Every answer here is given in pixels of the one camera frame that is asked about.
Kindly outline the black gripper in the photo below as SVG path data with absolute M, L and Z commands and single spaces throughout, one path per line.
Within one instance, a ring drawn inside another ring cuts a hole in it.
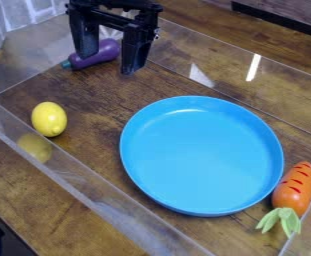
M 99 51 L 99 26 L 125 31 L 122 73 L 145 67 L 158 37 L 164 7 L 156 0 L 69 0 L 66 4 L 77 54 L 87 59 Z

